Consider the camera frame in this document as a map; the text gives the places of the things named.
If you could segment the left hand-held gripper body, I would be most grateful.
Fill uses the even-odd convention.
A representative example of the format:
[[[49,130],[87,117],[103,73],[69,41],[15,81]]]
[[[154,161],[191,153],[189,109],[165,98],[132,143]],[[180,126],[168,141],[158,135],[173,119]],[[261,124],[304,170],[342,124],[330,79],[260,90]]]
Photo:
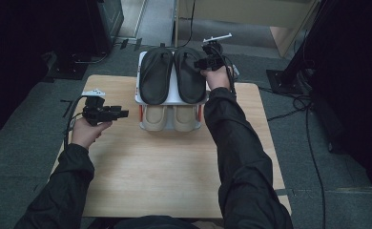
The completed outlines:
[[[86,98],[82,115],[92,126],[96,126],[100,122],[110,122],[114,120],[111,107],[104,105],[104,95],[105,94],[98,89],[82,93],[82,96]]]

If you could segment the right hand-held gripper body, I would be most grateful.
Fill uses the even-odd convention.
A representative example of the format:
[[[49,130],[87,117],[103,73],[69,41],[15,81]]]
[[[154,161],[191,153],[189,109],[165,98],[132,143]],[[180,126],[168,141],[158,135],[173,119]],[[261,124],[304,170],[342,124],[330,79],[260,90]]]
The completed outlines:
[[[212,70],[216,71],[222,66],[225,65],[223,48],[219,43],[220,40],[230,38],[232,36],[231,33],[222,36],[211,36],[210,38],[203,39],[202,49],[207,54],[207,56],[200,60],[200,68],[202,70]]]

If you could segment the person's right hand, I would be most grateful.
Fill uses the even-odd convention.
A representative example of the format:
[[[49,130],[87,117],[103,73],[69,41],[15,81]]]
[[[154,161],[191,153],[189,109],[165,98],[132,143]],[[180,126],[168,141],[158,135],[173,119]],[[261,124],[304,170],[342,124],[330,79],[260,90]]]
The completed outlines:
[[[202,70],[201,75],[206,78],[206,82],[211,90],[225,88],[231,90],[231,84],[228,77],[228,68],[222,66],[216,71]]]

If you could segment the person's left hand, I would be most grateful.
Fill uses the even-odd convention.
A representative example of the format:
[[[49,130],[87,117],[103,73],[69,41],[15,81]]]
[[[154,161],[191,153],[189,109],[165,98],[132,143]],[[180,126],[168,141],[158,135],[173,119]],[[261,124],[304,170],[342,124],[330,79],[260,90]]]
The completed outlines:
[[[112,122],[102,122],[92,126],[85,118],[76,119],[72,129],[71,143],[89,149],[102,132],[111,126]]]

